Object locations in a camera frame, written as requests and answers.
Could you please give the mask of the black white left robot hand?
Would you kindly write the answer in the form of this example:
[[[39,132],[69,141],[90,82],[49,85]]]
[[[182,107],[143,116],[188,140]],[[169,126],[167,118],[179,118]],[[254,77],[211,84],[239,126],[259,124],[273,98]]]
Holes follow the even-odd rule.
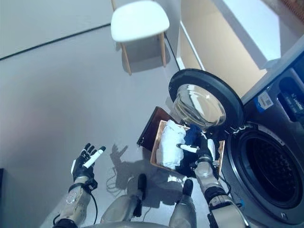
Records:
[[[73,160],[71,167],[73,181],[76,181],[81,177],[93,179],[95,177],[95,162],[105,152],[105,150],[105,146],[101,146],[99,149],[96,149],[91,143],[87,143],[82,149],[80,155]]]

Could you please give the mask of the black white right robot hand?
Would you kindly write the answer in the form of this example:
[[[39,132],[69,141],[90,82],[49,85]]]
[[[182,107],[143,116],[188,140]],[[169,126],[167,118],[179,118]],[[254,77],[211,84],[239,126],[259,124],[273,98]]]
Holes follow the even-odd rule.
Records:
[[[187,151],[189,153],[196,154],[198,159],[205,159],[208,162],[213,163],[215,160],[215,144],[211,138],[208,138],[204,132],[201,132],[198,136],[199,146],[187,145],[178,143],[176,147]]]

